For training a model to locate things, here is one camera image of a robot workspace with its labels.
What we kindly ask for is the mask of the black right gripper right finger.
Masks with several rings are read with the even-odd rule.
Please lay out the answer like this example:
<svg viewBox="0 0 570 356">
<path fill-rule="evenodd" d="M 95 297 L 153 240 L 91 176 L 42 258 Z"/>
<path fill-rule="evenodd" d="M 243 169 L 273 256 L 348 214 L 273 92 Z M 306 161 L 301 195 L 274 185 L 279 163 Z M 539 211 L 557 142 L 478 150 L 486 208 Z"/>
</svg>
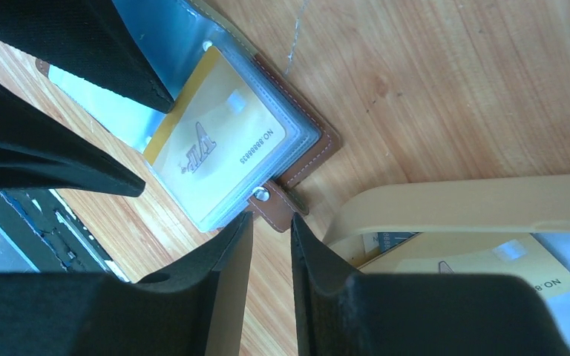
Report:
<svg viewBox="0 0 570 356">
<path fill-rule="evenodd" d="M 364 274 L 291 223 L 300 355 L 570 355 L 541 297 L 496 274 Z"/>
</svg>

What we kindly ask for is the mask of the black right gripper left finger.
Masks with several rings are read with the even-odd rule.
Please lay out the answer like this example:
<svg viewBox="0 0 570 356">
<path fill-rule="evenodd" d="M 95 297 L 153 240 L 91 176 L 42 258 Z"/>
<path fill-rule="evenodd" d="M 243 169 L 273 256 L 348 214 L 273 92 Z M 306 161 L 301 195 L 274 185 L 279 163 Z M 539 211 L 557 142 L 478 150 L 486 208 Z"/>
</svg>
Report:
<svg viewBox="0 0 570 356">
<path fill-rule="evenodd" d="M 103 273 L 0 274 L 0 355 L 237 355 L 252 215 L 137 283 Z"/>
</svg>

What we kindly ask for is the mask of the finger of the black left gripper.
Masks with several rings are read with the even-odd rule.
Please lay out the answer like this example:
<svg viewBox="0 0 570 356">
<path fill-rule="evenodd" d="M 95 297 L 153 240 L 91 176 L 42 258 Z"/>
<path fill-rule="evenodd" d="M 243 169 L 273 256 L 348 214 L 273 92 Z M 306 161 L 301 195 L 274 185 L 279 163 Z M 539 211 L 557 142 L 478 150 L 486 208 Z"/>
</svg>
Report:
<svg viewBox="0 0 570 356">
<path fill-rule="evenodd" d="M 112 1 L 0 0 L 0 41 L 157 111 L 174 104 Z"/>
<path fill-rule="evenodd" d="M 0 190 L 54 188 L 138 197 L 145 182 L 0 84 Z"/>
</svg>

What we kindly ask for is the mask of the gold VIP card 8835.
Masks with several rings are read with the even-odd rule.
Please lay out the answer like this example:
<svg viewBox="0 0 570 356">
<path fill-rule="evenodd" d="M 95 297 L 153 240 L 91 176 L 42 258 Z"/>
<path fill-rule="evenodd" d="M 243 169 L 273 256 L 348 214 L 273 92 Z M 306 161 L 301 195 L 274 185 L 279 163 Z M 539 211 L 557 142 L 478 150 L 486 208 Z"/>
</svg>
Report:
<svg viewBox="0 0 570 356">
<path fill-rule="evenodd" d="M 285 124 L 212 45 L 143 156 L 194 225 L 210 231 L 249 196 L 250 182 L 288 137 Z"/>
</svg>

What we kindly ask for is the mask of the brown leather card holder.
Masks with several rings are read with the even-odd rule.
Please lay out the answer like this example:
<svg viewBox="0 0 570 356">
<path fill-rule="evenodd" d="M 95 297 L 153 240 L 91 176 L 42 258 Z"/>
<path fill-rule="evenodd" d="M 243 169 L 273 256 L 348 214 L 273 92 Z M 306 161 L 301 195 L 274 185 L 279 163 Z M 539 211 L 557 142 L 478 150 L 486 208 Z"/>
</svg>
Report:
<svg viewBox="0 0 570 356">
<path fill-rule="evenodd" d="M 168 88 L 169 113 L 61 65 L 38 60 L 38 70 L 139 151 L 199 231 L 244 210 L 287 230 L 308 212 L 290 189 L 340 148 L 335 129 L 204 1 L 114 5 Z"/>
</svg>

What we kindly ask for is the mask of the yellow oval card tray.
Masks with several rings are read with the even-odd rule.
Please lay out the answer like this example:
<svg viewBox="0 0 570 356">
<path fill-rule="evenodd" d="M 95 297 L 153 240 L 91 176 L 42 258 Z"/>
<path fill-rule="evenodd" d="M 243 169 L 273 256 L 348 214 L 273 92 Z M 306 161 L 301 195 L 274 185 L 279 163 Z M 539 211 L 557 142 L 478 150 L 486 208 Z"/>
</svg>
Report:
<svg viewBox="0 0 570 356">
<path fill-rule="evenodd" d="M 342 206 L 323 241 L 365 274 L 394 273 L 397 250 L 426 233 L 512 239 L 570 233 L 570 174 L 386 185 Z"/>
</svg>

